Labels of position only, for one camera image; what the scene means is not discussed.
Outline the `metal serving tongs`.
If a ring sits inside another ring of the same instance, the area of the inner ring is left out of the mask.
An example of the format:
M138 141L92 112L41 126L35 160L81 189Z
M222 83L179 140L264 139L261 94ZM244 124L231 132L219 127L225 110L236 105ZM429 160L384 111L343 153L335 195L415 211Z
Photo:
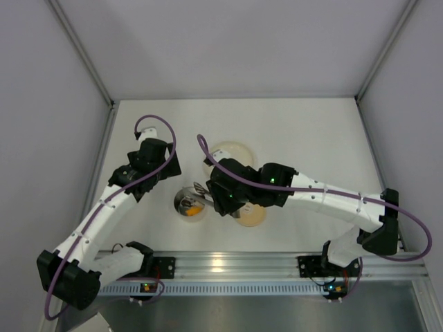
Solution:
M223 206L220 202L216 202L210 191L198 182L182 187L176 193L173 204L181 216L194 219L203 216L207 210L213 210L221 216L229 215L239 219L240 211L245 206L245 203L239 202Z

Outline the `orange fish-shaped food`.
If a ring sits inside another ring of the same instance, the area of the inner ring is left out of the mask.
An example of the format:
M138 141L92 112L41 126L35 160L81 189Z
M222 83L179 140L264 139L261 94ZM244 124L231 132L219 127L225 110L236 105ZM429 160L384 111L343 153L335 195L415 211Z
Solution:
M201 208L201 207L192 206L186 210L186 215L187 216L197 216L198 214L200 214L202 212L202 210L203 210L203 208Z

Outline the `steel lunch box bowl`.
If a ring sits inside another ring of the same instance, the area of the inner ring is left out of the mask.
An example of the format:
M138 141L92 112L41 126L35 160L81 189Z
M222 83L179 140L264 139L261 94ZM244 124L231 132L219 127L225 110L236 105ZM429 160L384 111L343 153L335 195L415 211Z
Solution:
M198 222L205 217L209 208L205 199L195 191L194 187L183 187L174 197L174 209L182 220L190 223Z

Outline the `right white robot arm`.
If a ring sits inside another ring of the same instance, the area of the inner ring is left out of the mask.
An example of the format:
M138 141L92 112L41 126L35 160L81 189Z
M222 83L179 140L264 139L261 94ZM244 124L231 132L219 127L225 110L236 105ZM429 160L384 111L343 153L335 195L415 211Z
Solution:
M390 257L398 251L399 194L385 190L363 196L324 183L294 168L267 163L258 170L233 158L223 158L206 182L215 211L233 214L247 203L267 208L290 205L352 224L352 228L323 246L323 261L346 267L368 253Z

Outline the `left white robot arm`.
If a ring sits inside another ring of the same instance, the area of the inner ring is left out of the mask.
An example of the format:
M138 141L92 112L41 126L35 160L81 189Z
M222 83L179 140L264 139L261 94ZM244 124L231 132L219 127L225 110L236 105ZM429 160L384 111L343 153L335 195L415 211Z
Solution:
M153 250L131 241L101 259L101 245L145 194L162 180L181 174L176 142L157 138L141 141L129 152L129 164L116 169L105 190L83 222L54 251L44 250L37 269L47 297L56 297L77 310L84 310L99 290L122 277L149 277Z

